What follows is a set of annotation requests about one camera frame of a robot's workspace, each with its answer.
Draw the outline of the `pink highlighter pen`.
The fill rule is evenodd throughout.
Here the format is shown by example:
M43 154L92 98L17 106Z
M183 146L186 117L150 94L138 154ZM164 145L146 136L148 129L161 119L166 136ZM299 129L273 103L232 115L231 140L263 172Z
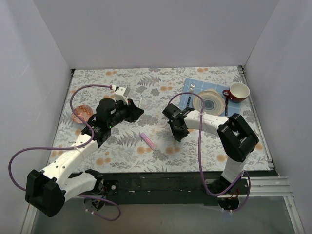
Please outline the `pink highlighter pen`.
M148 138L145 133L140 133L140 136L153 151L156 150L156 145Z

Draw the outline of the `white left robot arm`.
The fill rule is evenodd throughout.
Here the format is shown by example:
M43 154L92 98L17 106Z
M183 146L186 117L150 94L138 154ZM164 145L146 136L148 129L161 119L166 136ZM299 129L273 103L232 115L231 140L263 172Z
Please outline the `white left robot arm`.
M25 200L48 217L55 216L69 199L88 192L103 194L102 173L88 169L71 178L73 171L111 136L117 124L136 122L144 110L132 99L127 102L104 98L99 102L96 113L87 122L73 143L73 149L64 152L41 171L32 170L26 181Z

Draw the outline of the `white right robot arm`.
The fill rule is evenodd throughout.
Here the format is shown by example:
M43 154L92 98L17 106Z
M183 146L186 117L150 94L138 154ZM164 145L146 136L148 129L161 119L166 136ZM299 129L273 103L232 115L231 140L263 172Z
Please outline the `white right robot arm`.
M214 116L201 113L187 107L180 110L173 104L167 105L162 112L174 139L181 141L189 134L189 129L218 136L228 159L220 179L208 185L209 190L216 193L233 193L238 188L237 180L241 177L245 161L259 142L256 133L240 114L230 117Z

